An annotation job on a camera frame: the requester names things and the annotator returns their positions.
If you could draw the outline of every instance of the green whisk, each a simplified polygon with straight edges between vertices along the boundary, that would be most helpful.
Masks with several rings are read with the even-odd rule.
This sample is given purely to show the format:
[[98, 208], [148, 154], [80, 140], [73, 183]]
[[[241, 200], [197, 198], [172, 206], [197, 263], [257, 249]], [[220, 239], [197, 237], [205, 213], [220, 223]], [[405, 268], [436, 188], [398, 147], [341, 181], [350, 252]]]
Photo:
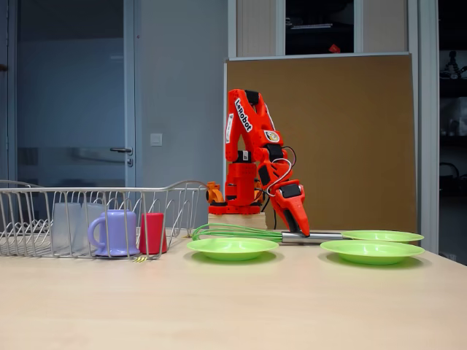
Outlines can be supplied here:
[[280, 232], [229, 224], [202, 225], [194, 230], [193, 240], [199, 240], [200, 236], [259, 238], [273, 242], [282, 242], [282, 234]]
[[342, 235], [335, 232], [310, 233], [309, 236], [305, 236], [302, 233], [268, 231], [229, 224], [202, 225], [193, 231], [193, 240], [201, 239], [200, 236], [259, 238], [288, 244], [318, 244], [342, 239]]

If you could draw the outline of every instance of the brown board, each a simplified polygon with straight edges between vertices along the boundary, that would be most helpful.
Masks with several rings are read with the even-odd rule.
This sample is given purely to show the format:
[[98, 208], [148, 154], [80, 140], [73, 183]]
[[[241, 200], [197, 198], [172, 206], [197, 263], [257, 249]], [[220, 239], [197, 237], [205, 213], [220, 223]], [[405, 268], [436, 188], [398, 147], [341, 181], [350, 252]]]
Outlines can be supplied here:
[[227, 88], [263, 95], [311, 229], [416, 231], [409, 55], [229, 61]]

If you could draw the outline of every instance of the door handle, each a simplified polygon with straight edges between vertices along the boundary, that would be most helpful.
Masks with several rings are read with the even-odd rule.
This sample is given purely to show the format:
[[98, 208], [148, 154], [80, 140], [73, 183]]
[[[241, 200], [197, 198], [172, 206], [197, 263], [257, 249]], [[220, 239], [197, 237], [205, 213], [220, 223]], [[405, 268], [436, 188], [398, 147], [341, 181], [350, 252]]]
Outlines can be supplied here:
[[118, 152], [118, 153], [128, 153], [128, 155], [133, 154], [133, 149], [132, 148], [119, 148], [119, 147], [113, 147], [110, 149], [112, 152]]

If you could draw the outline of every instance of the red object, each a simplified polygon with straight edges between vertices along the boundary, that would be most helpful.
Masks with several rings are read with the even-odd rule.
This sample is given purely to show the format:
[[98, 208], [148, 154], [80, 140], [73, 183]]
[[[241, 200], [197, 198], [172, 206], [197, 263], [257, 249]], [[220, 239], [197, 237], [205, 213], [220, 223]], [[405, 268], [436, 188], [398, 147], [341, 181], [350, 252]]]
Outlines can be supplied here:
[[[163, 214], [162, 213], [148, 213], [141, 215], [141, 233], [139, 235], [139, 251], [142, 254], [147, 254], [146, 251], [146, 224], [144, 223], [144, 217], [147, 220], [147, 246], [149, 248], [149, 254], [159, 254], [161, 250], [161, 232], [163, 226]], [[163, 229], [163, 240], [162, 240], [162, 252], [167, 252], [167, 238], [166, 229]]]
[[332, 44], [331, 47], [329, 47], [329, 51], [332, 53], [341, 53], [341, 49], [339, 49], [339, 46]]
[[[246, 150], [238, 150], [242, 136]], [[210, 214], [257, 214], [255, 179], [269, 194], [272, 206], [289, 230], [309, 236], [308, 218], [303, 207], [305, 192], [298, 180], [290, 180], [292, 169], [284, 142], [272, 122], [263, 96], [255, 91], [235, 89], [228, 92], [225, 127], [225, 159], [228, 165], [225, 202], [210, 200]]]

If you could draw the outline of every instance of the red cup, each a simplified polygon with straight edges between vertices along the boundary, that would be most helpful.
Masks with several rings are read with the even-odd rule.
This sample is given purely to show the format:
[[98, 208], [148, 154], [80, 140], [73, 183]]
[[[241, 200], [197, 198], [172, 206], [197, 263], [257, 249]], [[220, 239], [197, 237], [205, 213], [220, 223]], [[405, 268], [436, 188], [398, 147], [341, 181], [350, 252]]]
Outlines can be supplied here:
[[[142, 254], [147, 254], [146, 251], [146, 224], [144, 217], [147, 220], [147, 247], [149, 254], [159, 254], [161, 250], [161, 232], [163, 225], [162, 213], [148, 213], [141, 215], [141, 233], [139, 235], [139, 251]], [[166, 229], [163, 229], [162, 252], [167, 252]]]

